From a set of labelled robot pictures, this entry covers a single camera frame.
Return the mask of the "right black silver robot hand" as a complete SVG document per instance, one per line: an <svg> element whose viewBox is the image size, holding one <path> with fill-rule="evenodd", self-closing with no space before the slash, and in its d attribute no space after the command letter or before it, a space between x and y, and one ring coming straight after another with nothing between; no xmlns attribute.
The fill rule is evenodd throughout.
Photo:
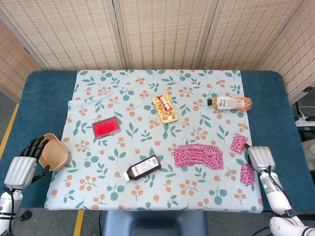
<svg viewBox="0 0 315 236"><path fill-rule="evenodd" d="M251 147L248 144L244 144L244 148L247 150L250 163L256 172L261 173L266 170L273 171L275 169L276 164L268 147Z"/></svg>

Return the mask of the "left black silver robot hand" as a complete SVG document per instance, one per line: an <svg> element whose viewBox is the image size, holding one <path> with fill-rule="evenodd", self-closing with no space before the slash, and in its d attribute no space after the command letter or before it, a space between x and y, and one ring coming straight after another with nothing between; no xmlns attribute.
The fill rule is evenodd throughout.
<svg viewBox="0 0 315 236"><path fill-rule="evenodd" d="M43 150L48 143L49 140L44 139L43 136L38 139L33 139L18 156L13 158L4 179L4 185L9 191L24 190L28 188L30 184L47 175L50 170L50 165L46 165L42 173L38 175L34 173Z"/></svg>

